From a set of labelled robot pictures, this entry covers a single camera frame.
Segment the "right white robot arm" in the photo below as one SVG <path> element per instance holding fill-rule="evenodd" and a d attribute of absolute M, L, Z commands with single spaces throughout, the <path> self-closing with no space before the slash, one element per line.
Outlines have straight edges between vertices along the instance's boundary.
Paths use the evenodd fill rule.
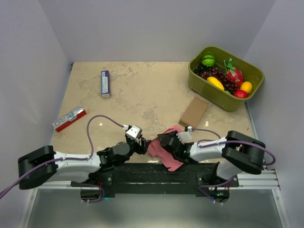
<path fill-rule="evenodd" d="M 259 140 L 237 131 L 229 131 L 227 136 L 209 142 L 185 142 L 190 138 L 190 131 L 158 134 L 160 146 L 182 163 L 224 159 L 216 166 L 211 178 L 218 187 L 241 172 L 254 175 L 262 172 L 266 146 Z"/>

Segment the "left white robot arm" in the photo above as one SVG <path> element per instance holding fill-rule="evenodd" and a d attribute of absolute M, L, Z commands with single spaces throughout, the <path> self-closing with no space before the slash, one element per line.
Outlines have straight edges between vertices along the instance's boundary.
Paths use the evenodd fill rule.
<path fill-rule="evenodd" d="M 18 159 L 19 189 L 29 190 L 46 182 L 73 181 L 94 186 L 98 174 L 123 165 L 134 153 L 146 154 L 151 141 L 125 137 L 113 147 L 90 155 L 72 155 L 56 152 L 53 146 L 43 146 Z"/>

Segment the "pink paper box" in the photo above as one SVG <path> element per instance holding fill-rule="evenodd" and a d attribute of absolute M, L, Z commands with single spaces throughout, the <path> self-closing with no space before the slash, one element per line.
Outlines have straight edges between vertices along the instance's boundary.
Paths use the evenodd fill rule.
<path fill-rule="evenodd" d="M 174 159 L 169 152 L 161 147 L 158 137 L 151 141 L 148 146 L 148 152 L 152 157 L 159 158 L 160 162 L 168 169 L 168 171 L 176 171 L 183 165 L 182 162 Z"/>

